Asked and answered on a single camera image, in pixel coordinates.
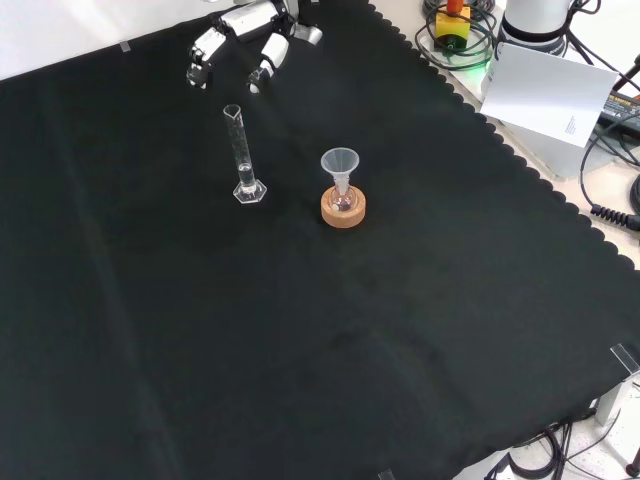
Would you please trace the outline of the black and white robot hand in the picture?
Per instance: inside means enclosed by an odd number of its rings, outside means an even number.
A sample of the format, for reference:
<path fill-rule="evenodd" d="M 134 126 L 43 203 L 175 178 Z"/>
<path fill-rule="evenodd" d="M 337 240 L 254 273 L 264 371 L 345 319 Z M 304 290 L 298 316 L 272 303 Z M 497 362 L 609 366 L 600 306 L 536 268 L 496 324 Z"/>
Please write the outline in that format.
<path fill-rule="evenodd" d="M 284 62 L 298 17 L 298 1 L 241 1 L 222 10 L 190 48 L 188 83 L 205 89 L 209 74 L 227 45 L 269 33 L 261 61 L 248 78 L 249 91 L 260 93 Z"/>

